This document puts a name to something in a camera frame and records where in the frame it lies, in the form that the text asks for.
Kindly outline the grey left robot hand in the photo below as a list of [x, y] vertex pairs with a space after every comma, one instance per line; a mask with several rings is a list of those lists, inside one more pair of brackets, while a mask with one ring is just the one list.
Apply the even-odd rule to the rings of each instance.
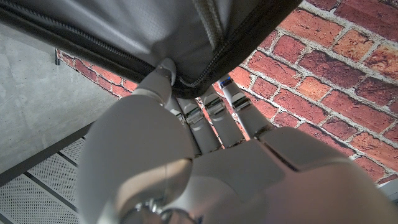
[[165, 58], [98, 118], [78, 166], [82, 223], [396, 223], [397, 207], [344, 154], [298, 129], [273, 127], [242, 95], [250, 140], [195, 157], [166, 109]]

